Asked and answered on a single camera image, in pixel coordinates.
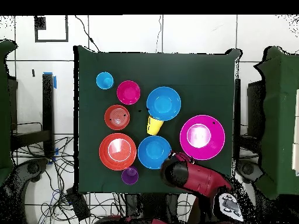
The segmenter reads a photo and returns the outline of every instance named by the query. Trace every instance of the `blue cup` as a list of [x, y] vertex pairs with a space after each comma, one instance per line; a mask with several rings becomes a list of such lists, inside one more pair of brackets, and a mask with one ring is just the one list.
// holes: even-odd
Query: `blue cup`
[[161, 136], [148, 136], [138, 147], [138, 158], [148, 169], [160, 169], [171, 152], [169, 142]]
[[96, 84], [100, 89], [110, 89], [113, 86], [113, 77], [108, 72], [102, 72], [96, 77]]

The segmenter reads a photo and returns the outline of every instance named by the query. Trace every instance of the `floor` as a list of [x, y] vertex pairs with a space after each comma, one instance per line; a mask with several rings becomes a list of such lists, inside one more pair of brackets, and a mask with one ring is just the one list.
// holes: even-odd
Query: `floor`
[[[241, 124], [247, 124], [246, 88], [248, 83], [261, 79], [253, 67], [263, 56], [268, 46], [280, 46], [289, 53], [299, 51], [298, 17], [284, 15], [123, 15], [123, 16], [78, 16], [86, 32], [93, 38], [101, 51], [142, 51], [147, 53], [208, 53], [223, 54], [230, 48], [239, 48], [243, 55], [239, 64], [241, 79]], [[82, 23], [75, 16], [68, 16], [68, 42], [36, 43], [34, 37], [33, 16], [0, 16], [0, 39], [15, 40], [18, 48], [7, 57], [9, 74], [16, 76], [18, 87], [18, 123], [42, 123], [41, 75], [52, 72], [57, 77], [54, 89], [55, 104], [55, 140], [56, 148], [66, 142], [64, 154], [61, 149], [56, 154], [57, 163], [65, 164], [72, 160], [74, 149], [73, 107], [74, 107], [74, 56], [72, 46], [81, 45], [96, 51], [89, 41]], [[39, 30], [39, 39], [63, 40], [65, 33], [65, 16], [46, 16], [46, 29]], [[38, 124], [18, 126], [18, 132], [37, 131]], [[32, 152], [39, 152], [38, 146]], [[14, 160], [21, 164], [30, 159], [28, 150], [18, 150]], [[73, 185], [72, 166], [63, 171], [65, 187]], [[54, 189], [57, 189], [57, 173], [53, 164], [47, 165]], [[245, 185], [254, 203], [251, 185]], [[98, 215], [117, 214], [112, 205], [112, 194], [88, 194], [86, 200], [91, 212]], [[187, 220], [188, 211], [194, 196], [182, 194], [183, 201], [178, 206], [178, 214]], [[53, 204], [55, 195], [46, 174], [37, 183], [30, 183], [26, 193], [26, 215], [29, 224], [50, 224], [44, 220], [43, 212], [47, 205]], [[68, 211], [69, 217], [74, 213]], [[80, 224], [91, 224], [94, 216]], [[69, 224], [67, 221], [55, 220], [51, 224]], [[77, 219], [70, 224], [79, 224]]]

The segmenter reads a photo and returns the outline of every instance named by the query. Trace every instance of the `pink cup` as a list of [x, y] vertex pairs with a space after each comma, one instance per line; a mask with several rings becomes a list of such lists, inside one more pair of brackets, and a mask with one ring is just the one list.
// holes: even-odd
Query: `pink cup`
[[138, 84], [132, 80], [125, 80], [119, 84], [116, 94], [120, 102], [126, 105], [132, 105], [140, 98], [140, 88]]

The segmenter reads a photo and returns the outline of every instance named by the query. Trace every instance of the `purple cup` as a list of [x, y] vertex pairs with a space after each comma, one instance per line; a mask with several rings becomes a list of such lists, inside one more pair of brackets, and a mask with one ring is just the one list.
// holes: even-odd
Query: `purple cup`
[[127, 185], [133, 185], [138, 180], [138, 171], [136, 167], [130, 166], [127, 169], [123, 170], [121, 174], [121, 179]]

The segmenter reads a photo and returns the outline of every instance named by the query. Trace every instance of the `table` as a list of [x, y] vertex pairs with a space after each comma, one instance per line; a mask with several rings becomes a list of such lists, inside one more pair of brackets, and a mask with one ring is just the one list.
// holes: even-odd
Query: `table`
[[[118, 131], [132, 138], [138, 148], [148, 136], [146, 132], [149, 93], [159, 86], [175, 89], [182, 108], [170, 121], [165, 121], [158, 135], [166, 138], [175, 151], [182, 151], [179, 134], [191, 117], [207, 114], [215, 117], [225, 131], [222, 151], [200, 164], [226, 176], [231, 175], [232, 123], [234, 102], [235, 60], [240, 50], [226, 54], [147, 54], [138, 52], [91, 52], [77, 47], [79, 56], [79, 192], [99, 193], [181, 193], [182, 190], [165, 185], [159, 170], [144, 167], [136, 157], [139, 180], [125, 185], [121, 171], [109, 170], [99, 158], [99, 145], [111, 130], [104, 121], [106, 109], [121, 104], [116, 89], [122, 81], [139, 84], [141, 97], [136, 104], [125, 106], [130, 112], [130, 123]], [[96, 77], [107, 71], [114, 78], [114, 86], [102, 90]]]

